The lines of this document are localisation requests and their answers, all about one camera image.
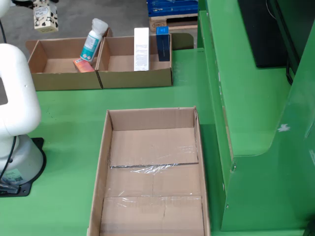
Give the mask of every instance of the wooden pallet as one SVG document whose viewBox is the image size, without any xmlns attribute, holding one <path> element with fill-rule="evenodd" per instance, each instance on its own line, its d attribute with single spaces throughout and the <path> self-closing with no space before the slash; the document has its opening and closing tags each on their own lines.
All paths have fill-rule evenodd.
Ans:
<svg viewBox="0 0 315 236">
<path fill-rule="evenodd" d="M 184 14 L 171 16 L 154 16 L 150 19 L 150 30 L 157 31 L 159 26 L 169 26 L 170 30 L 196 29 L 198 14 Z"/>
</svg>

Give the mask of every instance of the white product box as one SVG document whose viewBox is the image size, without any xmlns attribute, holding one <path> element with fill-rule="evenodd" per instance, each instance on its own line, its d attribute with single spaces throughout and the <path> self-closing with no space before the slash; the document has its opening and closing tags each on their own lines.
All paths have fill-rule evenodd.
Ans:
<svg viewBox="0 0 315 236">
<path fill-rule="evenodd" d="M 134 71 L 150 69 L 149 28 L 134 28 Z"/>
<path fill-rule="evenodd" d="M 36 0 L 33 3 L 34 28 L 41 33 L 58 31 L 56 4 L 50 0 Z"/>
</svg>

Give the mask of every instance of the white spray bottle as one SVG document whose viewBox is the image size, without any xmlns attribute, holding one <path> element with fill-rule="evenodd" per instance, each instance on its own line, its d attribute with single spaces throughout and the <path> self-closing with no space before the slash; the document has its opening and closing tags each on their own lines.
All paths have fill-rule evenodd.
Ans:
<svg viewBox="0 0 315 236">
<path fill-rule="evenodd" d="M 92 30 L 89 32 L 87 40 L 85 41 L 81 58 L 88 62 L 92 62 L 98 50 L 99 44 L 103 35 L 107 31 L 108 24 L 100 19 L 94 18 L 92 21 Z"/>
</svg>

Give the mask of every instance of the gray floor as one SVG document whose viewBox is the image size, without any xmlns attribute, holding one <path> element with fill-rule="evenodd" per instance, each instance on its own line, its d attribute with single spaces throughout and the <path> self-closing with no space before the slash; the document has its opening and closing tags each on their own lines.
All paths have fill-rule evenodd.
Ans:
<svg viewBox="0 0 315 236">
<path fill-rule="evenodd" d="M 59 32 L 43 34 L 34 29 L 32 10 L 11 7 L 1 18 L 7 43 L 19 47 L 28 57 L 26 40 L 86 37 L 93 18 L 107 22 L 114 36 L 133 35 L 135 27 L 149 26 L 146 0 L 60 0 L 57 10 Z"/>
</svg>

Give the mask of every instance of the open cardboard box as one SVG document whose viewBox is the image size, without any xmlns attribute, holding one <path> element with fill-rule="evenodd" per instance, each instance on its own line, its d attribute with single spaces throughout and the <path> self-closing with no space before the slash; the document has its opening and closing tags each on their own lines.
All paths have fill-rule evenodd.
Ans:
<svg viewBox="0 0 315 236">
<path fill-rule="evenodd" d="M 133 71 L 134 37 L 105 38 L 101 44 L 96 70 L 104 88 L 172 86 L 172 35 L 170 61 L 158 60 L 157 40 L 150 36 L 150 70 Z"/>
<path fill-rule="evenodd" d="M 112 36 L 108 28 L 104 34 Z M 80 58 L 86 38 L 29 40 L 29 67 L 36 90 L 101 89 L 95 72 L 79 73 L 73 64 Z M 98 52 L 92 63 L 95 69 Z"/>
<path fill-rule="evenodd" d="M 210 235 L 195 108 L 107 111 L 88 235 Z"/>
</svg>

